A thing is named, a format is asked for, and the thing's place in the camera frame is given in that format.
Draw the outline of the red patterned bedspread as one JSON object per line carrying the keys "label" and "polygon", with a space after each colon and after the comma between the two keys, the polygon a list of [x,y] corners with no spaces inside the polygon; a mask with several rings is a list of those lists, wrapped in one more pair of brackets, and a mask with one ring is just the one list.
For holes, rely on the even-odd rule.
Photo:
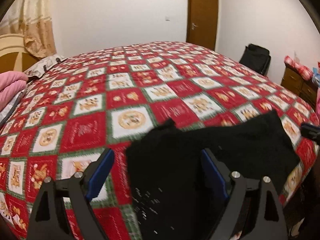
{"label": "red patterned bedspread", "polygon": [[25,239],[47,177],[83,171],[105,147],[115,163],[92,207],[110,239],[141,239],[124,149],[172,118],[183,130],[231,126],[275,109],[300,163],[280,195],[286,204],[316,161],[298,126],[319,120],[303,99],[242,64],[183,42],[153,42],[71,57],[27,88],[1,129],[1,215]]}

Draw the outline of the white patterned far pillow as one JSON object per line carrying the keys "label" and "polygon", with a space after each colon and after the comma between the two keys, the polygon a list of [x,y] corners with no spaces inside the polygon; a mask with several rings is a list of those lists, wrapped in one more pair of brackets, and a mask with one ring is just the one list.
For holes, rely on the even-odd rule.
{"label": "white patterned far pillow", "polygon": [[55,54],[52,56],[45,57],[33,64],[30,68],[24,71],[27,77],[38,77],[41,78],[48,70],[50,70],[56,64],[67,60],[67,57]]}

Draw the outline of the red patterned cloth on dresser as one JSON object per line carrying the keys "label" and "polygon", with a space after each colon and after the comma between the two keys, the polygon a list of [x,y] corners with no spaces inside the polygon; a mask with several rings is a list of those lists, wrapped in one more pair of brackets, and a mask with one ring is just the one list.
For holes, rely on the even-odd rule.
{"label": "red patterned cloth on dresser", "polygon": [[285,56],[284,63],[295,69],[304,80],[310,81],[312,79],[313,72],[307,66],[298,63],[289,56]]}

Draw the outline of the brown wooden door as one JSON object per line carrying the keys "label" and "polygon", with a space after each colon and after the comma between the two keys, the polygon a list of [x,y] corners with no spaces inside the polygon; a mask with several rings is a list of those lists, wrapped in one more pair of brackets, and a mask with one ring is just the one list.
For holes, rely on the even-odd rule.
{"label": "brown wooden door", "polygon": [[215,49],[219,0],[188,0],[186,42]]}

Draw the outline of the cream wooden headboard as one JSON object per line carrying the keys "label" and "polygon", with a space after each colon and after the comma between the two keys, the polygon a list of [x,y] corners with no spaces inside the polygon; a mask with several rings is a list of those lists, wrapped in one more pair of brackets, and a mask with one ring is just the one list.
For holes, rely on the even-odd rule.
{"label": "cream wooden headboard", "polygon": [[39,61],[26,50],[21,34],[1,35],[0,49],[0,73],[24,72]]}

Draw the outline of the pink folded quilt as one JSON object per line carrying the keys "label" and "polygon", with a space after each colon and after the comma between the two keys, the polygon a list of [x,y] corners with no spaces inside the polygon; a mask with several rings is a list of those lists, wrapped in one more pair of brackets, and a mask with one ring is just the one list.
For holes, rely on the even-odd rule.
{"label": "pink folded quilt", "polygon": [[0,110],[2,110],[18,92],[21,92],[27,87],[27,81],[28,77],[23,72],[7,71],[1,73]]}

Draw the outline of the brown wooden dresser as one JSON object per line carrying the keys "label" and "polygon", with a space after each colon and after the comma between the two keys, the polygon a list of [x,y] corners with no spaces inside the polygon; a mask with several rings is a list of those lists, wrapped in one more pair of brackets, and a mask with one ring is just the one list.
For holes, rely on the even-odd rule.
{"label": "brown wooden dresser", "polygon": [[313,110],[316,110],[317,86],[312,81],[306,81],[289,64],[285,63],[285,72],[281,85],[302,98]]}

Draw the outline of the beige curtain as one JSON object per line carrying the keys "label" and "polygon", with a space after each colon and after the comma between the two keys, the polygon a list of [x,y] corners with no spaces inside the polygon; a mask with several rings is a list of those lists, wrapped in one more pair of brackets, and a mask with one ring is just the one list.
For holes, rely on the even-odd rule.
{"label": "beige curtain", "polygon": [[37,58],[56,54],[50,0],[15,0],[1,20],[1,34],[23,35],[24,47]]}

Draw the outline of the grey patterned pillow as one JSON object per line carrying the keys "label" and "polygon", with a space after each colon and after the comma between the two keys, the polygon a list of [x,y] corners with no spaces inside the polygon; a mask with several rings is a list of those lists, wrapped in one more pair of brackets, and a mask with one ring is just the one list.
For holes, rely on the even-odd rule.
{"label": "grey patterned pillow", "polygon": [[25,95],[25,89],[18,92],[11,101],[0,112],[0,128],[2,128],[5,122],[10,118],[17,105]]}

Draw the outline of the black pants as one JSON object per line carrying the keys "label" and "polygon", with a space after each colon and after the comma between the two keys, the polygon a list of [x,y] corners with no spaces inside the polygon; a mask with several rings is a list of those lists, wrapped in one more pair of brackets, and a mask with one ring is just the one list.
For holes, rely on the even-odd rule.
{"label": "black pants", "polygon": [[226,202],[214,193],[204,149],[246,178],[269,176],[278,193],[299,163],[276,111],[191,131],[167,120],[125,151],[143,239],[207,239],[213,232]]}

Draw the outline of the black bag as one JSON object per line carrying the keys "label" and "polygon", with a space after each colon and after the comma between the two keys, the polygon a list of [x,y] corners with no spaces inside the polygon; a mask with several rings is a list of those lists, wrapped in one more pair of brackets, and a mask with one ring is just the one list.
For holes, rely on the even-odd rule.
{"label": "black bag", "polygon": [[240,64],[250,68],[262,76],[266,76],[271,62],[270,51],[255,44],[246,46],[239,61]]}

